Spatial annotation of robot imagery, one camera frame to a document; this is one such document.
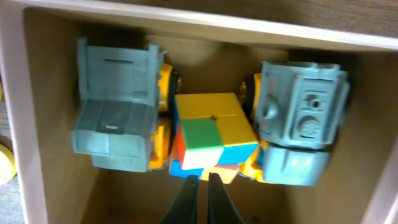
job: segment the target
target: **black tire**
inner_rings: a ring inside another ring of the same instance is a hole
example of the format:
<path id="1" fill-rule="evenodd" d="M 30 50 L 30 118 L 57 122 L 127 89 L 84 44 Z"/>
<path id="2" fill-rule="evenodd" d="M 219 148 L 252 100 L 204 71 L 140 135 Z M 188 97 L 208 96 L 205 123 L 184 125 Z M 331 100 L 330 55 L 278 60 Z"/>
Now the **black tire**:
<path id="1" fill-rule="evenodd" d="M 180 73 L 173 68 L 169 81 L 169 95 L 168 95 L 168 105 L 167 105 L 169 107 L 169 111 L 171 112 L 174 109 L 174 96 L 178 94 L 179 78 L 180 78 Z"/>
<path id="2" fill-rule="evenodd" d="M 254 75 L 246 77 L 244 80 L 246 82 L 246 96 L 243 100 L 242 109 L 248 120 L 250 119 L 250 114 L 253 110 L 254 95 L 256 94 L 256 86 L 254 84 Z"/>

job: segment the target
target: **black plastic part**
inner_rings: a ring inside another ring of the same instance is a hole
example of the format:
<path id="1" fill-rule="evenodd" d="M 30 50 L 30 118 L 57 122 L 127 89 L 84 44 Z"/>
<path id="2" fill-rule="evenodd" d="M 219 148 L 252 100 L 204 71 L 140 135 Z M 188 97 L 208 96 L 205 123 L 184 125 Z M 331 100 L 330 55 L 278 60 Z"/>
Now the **black plastic part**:
<path id="1" fill-rule="evenodd" d="M 189 175 L 187 177 L 180 194 L 177 199 L 175 199 L 169 212 L 161 221 L 161 224 L 197 223 L 198 184 L 199 181 L 196 175 Z"/>
<path id="2" fill-rule="evenodd" d="M 220 175 L 209 174 L 208 224 L 244 223 L 236 211 Z"/>
<path id="3" fill-rule="evenodd" d="M 178 90 L 178 79 L 180 78 L 180 73 L 176 69 L 172 69 L 172 73 L 169 81 L 169 95 L 168 95 L 168 107 L 169 111 L 174 108 L 174 96 L 177 94 Z"/>
<path id="4" fill-rule="evenodd" d="M 254 104 L 254 95 L 256 94 L 254 75 L 247 76 L 243 81 L 246 82 L 246 97 L 243 100 L 242 109 L 247 119 L 250 120 L 250 114 Z"/>

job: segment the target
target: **cube face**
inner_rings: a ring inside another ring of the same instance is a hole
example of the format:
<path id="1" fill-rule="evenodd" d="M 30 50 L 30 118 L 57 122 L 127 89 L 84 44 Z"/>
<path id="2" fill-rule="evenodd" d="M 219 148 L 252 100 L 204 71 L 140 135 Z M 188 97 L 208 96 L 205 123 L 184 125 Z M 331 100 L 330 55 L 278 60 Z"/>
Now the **cube face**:
<path id="1" fill-rule="evenodd" d="M 216 120 L 224 147 L 257 144 L 257 138 L 244 116 L 225 116 Z"/>
<path id="2" fill-rule="evenodd" d="M 239 172 L 239 167 L 237 164 L 231 164 L 227 166 L 217 165 L 211 168 L 206 168 L 203 170 L 201 174 L 201 180 L 209 181 L 210 173 L 217 173 L 220 175 L 221 180 L 224 184 L 232 183 L 232 180 L 235 179 L 236 174 Z"/>
<path id="3" fill-rule="evenodd" d="M 228 165 L 245 162 L 256 147 L 257 144 L 224 147 L 224 153 L 221 155 L 218 164 Z"/>
<path id="4" fill-rule="evenodd" d="M 176 95 L 175 102 L 180 119 L 244 116 L 234 93 Z"/>
<path id="5" fill-rule="evenodd" d="M 181 169 L 181 163 L 177 155 L 177 143 L 174 140 L 173 149 L 170 157 L 169 173 L 175 177 L 187 178 L 189 175 L 196 175 L 198 179 L 208 181 L 209 173 L 215 172 L 220 175 L 224 184 L 230 184 L 239 172 L 237 164 L 228 166 L 214 166 L 205 169 Z"/>
<path id="6" fill-rule="evenodd" d="M 209 118 L 212 116 L 210 108 L 207 106 L 205 94 L 175 95 L 178 118 L 198 119 Z"/>
<path id="7" fill-rule="evenodd" d="M 201 173 L 203 169 L 190 169 L 190 170 L 183 170 L 181 169 L 181 162 L 178 159 L 177 153 L 177 139 L 174 140 L 172 153 L 170 155 L 170 165 L 169 165 L 169 173 L 170 175 L 176 177 L 183 177 L 187 178 L 189 175 L 197 175 L 198 178 L 201 177 Z"/>
<path id="8" fill-rule="evenodd" d="M 206 98 L 213 116 L 217 118 L 224 116 L 244 117 L 244 112 L 234 93 L 206 94 Z"/>
<path id="9" fill-rule="evenodd" d="M 212 119 L 181 121 L 181 130 L 187 151 L 223 147 L 216 123 Z"/>
<path id="10" fill-rule="evenodd" d="M 183 170 L 215 166 L 223 153 L 216 124 L 211 119 L 181 121 L 176 145 Z"/>
<path id="11" fill-rule="evenodd" d="M 225 116 L 216 120 L 224 145 L 218 164 L 245 162 L 257 147 L 257 139 L 244 116 Z"/>

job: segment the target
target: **yellow wheel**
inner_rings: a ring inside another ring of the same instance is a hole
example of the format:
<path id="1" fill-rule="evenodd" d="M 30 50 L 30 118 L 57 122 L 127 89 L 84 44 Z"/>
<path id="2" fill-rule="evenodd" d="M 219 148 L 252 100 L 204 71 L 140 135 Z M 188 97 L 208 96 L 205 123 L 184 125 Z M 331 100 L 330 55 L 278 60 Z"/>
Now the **yellow wheel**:
<path id="1" fill-rule="evenodd" d="M 0 83 L 0 101 L 3 100 L 2 84 Z"/>
<path id="2" fill-rule="evenodd" d="M 13 153 L 0 144 L 0 185 L 7 183 L 17 174 Z"/>
<path id="3" fill-rule="evenodd" d="M 161 169 L 167 162 L 170 148 L 171 125 L 171 119 L 160 119 L 154 135 L 155 150 L 149 162 L 149 169 Z"/>
<path id="4" fill-rule="evenodd" d="M 159 112 L 166 112 L 171 110 L 174 96 L 180 94 L 182 79 L 180 74 L 173 69 L 171 65 L 163 64 L 160 69 L 160 101 Z"/>
<path id="5" fill-rule="evenodd" d="M 261 73 L 246 77 L 239 87 L 239 101 L 249 120 L 254 119 L 261 90 Z"/>
<path id="6" fill-rule="evenodd" d="M 246 162 L 243 162 L 239 165 L 239 171 L 241 175 L 245 177 L 249 177 L 250 179 L 256 180 L 260 183 L 268 183 L 273 184 L 270 182 L 264 181 L 262 175 L 263 171 L 262 168 L 257 163 L 257 157 L 261 154 L 261 150 L 265 150 L 268 146 L 266 141 L 261 141 L 258 145 L 257 149 L 250 155 Z"/>

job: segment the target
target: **gray plastic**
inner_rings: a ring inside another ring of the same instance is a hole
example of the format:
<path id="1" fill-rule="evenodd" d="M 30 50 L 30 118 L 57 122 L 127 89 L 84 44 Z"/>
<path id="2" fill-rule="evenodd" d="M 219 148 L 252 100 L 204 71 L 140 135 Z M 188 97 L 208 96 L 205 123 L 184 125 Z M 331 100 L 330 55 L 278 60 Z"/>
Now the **gray plastic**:
<path id="1" fill-rule="evenodd" d="M 73 150 L 94 166 L 144 172 L 158 116 L 157 79 L 163 54 L 94 47 L 78 41 L 81 111 L 72 131 Z"/>
<path id="2" fill-rule="evenodd" d="M 323 149 L 343 115 L 349 84 L 335 64 L 263 62 L 254 118 L 261 139 L 286 147 Z"/>
<path id="3" fill-rule="evenodd" d="M 263 179 L 289 185 L 315 185 L 328 163 L 321 150 L 287 149 L 268 145 L 263 157 Z"/>

